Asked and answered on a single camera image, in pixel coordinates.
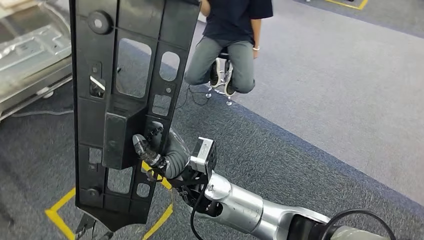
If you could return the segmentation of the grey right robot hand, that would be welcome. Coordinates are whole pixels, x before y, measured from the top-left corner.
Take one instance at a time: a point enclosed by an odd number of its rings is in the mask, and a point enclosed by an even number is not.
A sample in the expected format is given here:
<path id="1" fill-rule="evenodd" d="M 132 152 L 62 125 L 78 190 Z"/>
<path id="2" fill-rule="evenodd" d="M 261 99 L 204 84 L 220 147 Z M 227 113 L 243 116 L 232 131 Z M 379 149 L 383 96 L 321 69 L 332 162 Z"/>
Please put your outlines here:
<path id="1" fill-rule="evenodd" d="M 157 121 L 150 122 L 148 127 L 149 131 L 146 136 L 138 133 L 132 136 L 133 147 L 142 163 L 150 167 L 149 170 L 146 170 L 148 180 L 156 183 L 162 182 L 165 178 L 166 163 L 165 157 L 159 152 L 159 147 L 164 127 Z"/>

